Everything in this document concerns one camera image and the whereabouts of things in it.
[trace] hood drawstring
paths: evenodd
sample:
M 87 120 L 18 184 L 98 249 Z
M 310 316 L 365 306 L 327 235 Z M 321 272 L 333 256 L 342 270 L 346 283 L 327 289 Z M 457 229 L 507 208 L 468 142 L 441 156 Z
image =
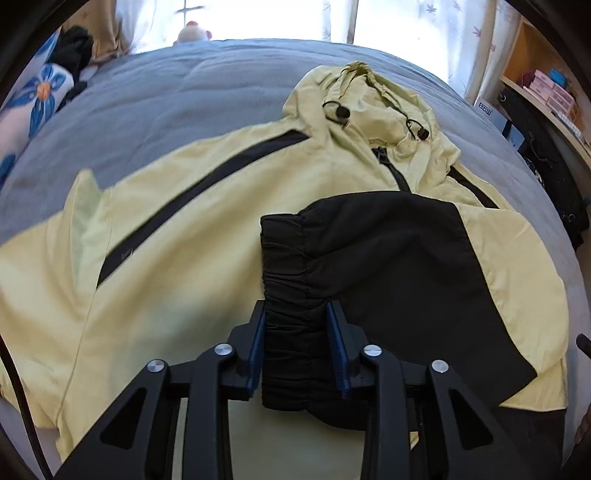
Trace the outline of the hood drawstring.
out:
M 366 72 L 365 72 L 366 74 L 370 72 L 370 70 L 368 69 L 367 65 L 362 64 L 361 62 L 359 62 L 359 66 L 363 67 L 363 68 L 361 68 L 361 70 L 366 70 Z M 343 71 L 341 72 L 341 74 L 340 74 L 339 78 L 337 79 L 337 81 L 335 82 L 335 84 L 330 88 L 329 94 L 327 95 L 327 97 L 331 97 L 332 96 L 334 98 L 336 95 L 334 93 L 332 95 L 330 94 L 331 92 L 334 92 L 334 90 L 336 90 L 336 91 L 339 92 L 339 96 L 338 96 L 339 99 L 345 94 L 344 91 L 341 92 L 341 90 L 345 90 L 345 89 L 342 88 L 343 87 L 343 82 L 345 81 L 345 77 L 347 76 L 347 74 L 348 73 L 351 73 L 351 72 L 352 72 L 351 69 L 347 69 L 347 68 L 343 69 Z M 353 75 L 352 78 L 348 79 L 347 86 L 351 83 L 351 81 L 353 80 L 353 78 L 355 78 L 356 76 L 359 75 L 358 72 L 359 72 L 359 69 L 355 69 L 355 74 Z M 390 103 L 390 105 L 392 106 L 392 108 L 394 110 L 396 110 L 398 113 L 400 113 L 406 119 L 406 121 L 404 123 L 406 124 L 406 127 L 407 127 L 408 131 L 410 132 L 413 140 L 416 140 L 417 139 L 417 136 L 414 134 L 414 132 L 411 129 L 411 125 L 412 124 L 417 124 L 418 125 L 419 129 L 418 129 L 417 135 L 418 135 L 418 138 L 420 140 L 423 140 L 424 141 L 427 138 L 429 138 L 429 130 L 427 130 L 425 127 L 423 127 L 423 125 L 421 124 L 421 122 L 418 122 L 417 120 L 410 118 L 407 115 L 407 113 L 402 110 L 402 108 L 400 107 L 400 104 L 397 105 L 398 102 L 396 101 L 396 99 L 390 98 L 390 95 L 385 95 L 384 92 L 382 92 L 380 90 L 380 88 L 378 88 L 377 85 L 374 84 L 375 82 L 372 79 L 367 78 L 367 80 L 368 80 L 368 83 L 372 87 L 374 87 L 379 92 L 379 94 L 384 99 L 386 99 L 388 101 L 388 103 Z M 338 123 L 340 125 L 343 125 L 343 128 L 346 127 L 349 124 L 349 118 L 351 117 L 351 111 L 347 107 L 343 106 L 340 102 L 338 102 L 336 100 L 327 100 L 327 101 L 325 101 L 322 104 L 322 108 L 324 109 L 324 107 L 326 105 L 329 105 L 331 103 L 334 103 L 334 104 L 337 105 L 337 107 L 336 107 L 336 109 L 334 111 L 334 115 L 335 115 L 336 118 L 332 118 L 332 116 L 327 115 L 327 114 L 325 114 L 325 117 L 328 120 L 331 120 L 332 122 L 335 122 L 335 123 Z

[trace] black bag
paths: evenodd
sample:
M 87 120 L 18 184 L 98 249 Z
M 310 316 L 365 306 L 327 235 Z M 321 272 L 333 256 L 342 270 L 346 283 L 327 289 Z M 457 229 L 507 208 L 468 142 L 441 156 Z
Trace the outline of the black bag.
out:
M 500 105 L 505 109 L 516 128 L 525 137 L 519 153 L 532 164 L 543 180 L 543 186 L 560 215 L 573 248 L 583 243 L 581 232 L 589 228 L 589 217 L 583 198 L 574 178 L 548 137 L 544 123 L 548 120 L 516 91 L 505 88 L 499 95 Z

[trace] metal screw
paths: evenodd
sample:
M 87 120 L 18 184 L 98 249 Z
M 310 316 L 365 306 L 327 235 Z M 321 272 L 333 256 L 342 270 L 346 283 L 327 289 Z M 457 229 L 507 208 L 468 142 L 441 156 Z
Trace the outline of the metal screw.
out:
M 365 345 L 363 351 L 367 356 L 380 356 L 382 355 L 382 349 L 377 345 Z
M 147 368 L 150 372 L 152 372 L 153 374 L 162 371 L 162 369 L 164 368 L 164 361 L 160 360 L 160 359 L 156 359 L 156 360 L 152 360 L 151 362 L 148 363 Z
M 445 372 L 447 372 L 449 370 L 449 365 L 447 364 L 447 362 L 445 360 L 434 360 L 433 363 L 431 364 L 431 367 L 433 367 L 433 369 L 436 372 L 439 372 L 441 374 L 444 374 Z
M 218 355 L 222 356 L 230 355 L 230 353 L 232 353 L 232 350 L 232 345 L 230 345 L 229 343 L 220 343 L 215 347 L 215 352 Z

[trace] stuffed toy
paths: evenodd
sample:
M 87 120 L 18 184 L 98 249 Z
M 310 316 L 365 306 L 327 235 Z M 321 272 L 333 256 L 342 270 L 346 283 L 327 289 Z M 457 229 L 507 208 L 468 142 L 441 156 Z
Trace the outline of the stuffed toy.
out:
M 199 27 L 197 22 L 188 22 L 180 33 L 177 40 L 173 43 L 189 43 L 194 41 L 209 41 L 212 39 L 212 33 Z

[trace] jacket sleeve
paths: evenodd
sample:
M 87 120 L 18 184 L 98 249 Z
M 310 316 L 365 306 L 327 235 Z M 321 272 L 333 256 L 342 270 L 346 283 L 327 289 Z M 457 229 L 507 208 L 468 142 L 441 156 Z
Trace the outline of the jacket sleeve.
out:
M 470 183 L 476 185 L 479 189 L 481 189 L 488 198 L 490 198 L 497 207 L 502 210 L 511 210 L 512 212 L 515 209 L 511 206 L 507 200 L 501 195 L 496 188 L 494 188 L 490 183 L 487 181 L 482 180 L 480 177 L 474 175 L 470 170 L 468 170 L 463 164 L 457 162 L 454 163 L 453 167 L 461 173 Z
M 83 171 L 64 210 L 0 247 L 0 334 L 38 427 L 55 426 L 76 362 L 94 293 L 93 257 L 104 256 L 101 241 L 107 243 L 100 238 L 107 232 L 92 228 L 103 199 Z M 0 391 L 18 408 L 1 363 Z
M 503 406 L 532 411 L 565 408 L 569 310 L 550 254 L 520 213 L 456 207 L 507 333 L 537 373 Z

